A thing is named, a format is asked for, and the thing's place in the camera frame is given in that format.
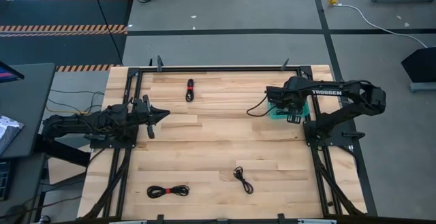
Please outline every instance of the gray floor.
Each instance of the gray floor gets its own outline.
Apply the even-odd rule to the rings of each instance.
[[[436,3],[373,4],[339,0],[359,7],[373,23],[389,29],[436,28]],[[358,12],[328,7],[331,29],[370,29]],[[314,0],[154,0],[134,1],[130,31],[196,29],[320,29]],[[436,35],[416,35],[436,46]],[[409,78],[400,62],[421,48],[414,40],[393,35],[333,35],[343,77],[370,80],[388,94],[386,112],[359,117],[366,133],[362,149],[380,216],[436,219],[436,146],[432,133],[436,94],[408,91]],[[128,37],[123,61],[146,65],[161,55],[166,65],[330,64],[323,35],[179,35]],[[103,91],[108,72],[60,73],[53,88]],[[89,95],[51,93],[50,98],[79,109]],[[49,103],[50,109],[62,109]],[[46,203],[80,195],[80,187],[57,191]],[[71,220],[77,203],[44,210],[56,221]]]

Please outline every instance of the wooden table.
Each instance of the wooden table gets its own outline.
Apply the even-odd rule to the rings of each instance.
[[[314,80],[332,80],[329,66],[311,67]],[[122,103],[127,70],[110,70],[103,107]],[[245,113],[265,96],[265,86],[283,86],[294,75],[290,71],[144,74],[140,96],[147,94],[153,106],[170,110],[171,115],[155,127],[154,140],[148,139],[144,125],[140,127],[131,154],[123,220],[155,220],[158,214],[165,219],[275,219],[278,213],[286,218],[322,217],[302,125]],[[195,80],[195,99],[187,103],[190,78]],[[336,97],[318,99],[322,112],[339,108]],[[253,113],[265,111],[266,104]],[[112,153],[106,149],[89,166],[78,216],[86,214],[106,188]],[[338,185],[357,208],[366,211],[353,157],[335,147],[330,147],[330,155]],[[236,166],[244,168],[254,187],[252,195],[233,177]],[[187,197],[170,194],[150,199],[146,190],[151,185],[188,185],[191,191]],[[330,189],[324,185],[330,200]],[[117,195],[115,189],[111,214]]]

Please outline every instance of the computer monitor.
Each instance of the computer monitor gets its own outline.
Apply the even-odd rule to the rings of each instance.
[[[0,61],[0,83],[22,80],[25,76]]]

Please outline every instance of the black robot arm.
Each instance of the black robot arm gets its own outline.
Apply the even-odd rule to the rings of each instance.
[[[283,87],[266,87],[268,101],[279,109],[287,108],[290,114],[302,114],[308,95],[346,97],[353,102],[330,114],[320,114],[312,132],[321,139],[330,137],[335,125],[359,115],[381,114],[386,108],[386,93],[364,80],[348,82],[310,81],[303,77],[291,77]]]
[[[127,108],[129,103],[133,104],[131,112]],[[108,106],[105,110],[90,115],[53,115],[43,122],[42,135],[52,140],[71,133],[84,133],[104,135],[122,142],[128,140],[133,133],[136,134],[139,125],[147,125],[148,135],[153,139],[155,135],[152,125],[169,115],[170,111],[154,108],[146,95],[142,100],[135,99],[129,103]]]

